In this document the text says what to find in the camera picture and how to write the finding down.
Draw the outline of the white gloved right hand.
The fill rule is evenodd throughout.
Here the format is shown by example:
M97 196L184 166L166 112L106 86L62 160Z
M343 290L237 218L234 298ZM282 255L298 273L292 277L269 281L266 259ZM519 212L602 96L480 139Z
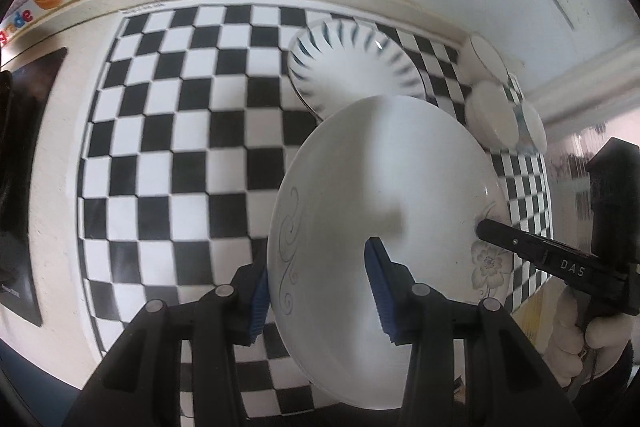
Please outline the white gloved right hand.
M577 325L578 302L572 288L565 287L556 305L552 334L544 351L544 361L562 388L582 369L580 354L585 347L597 353L593 377L608 373L623 355L631 340L634 318L627 314L596 317L583 331Z

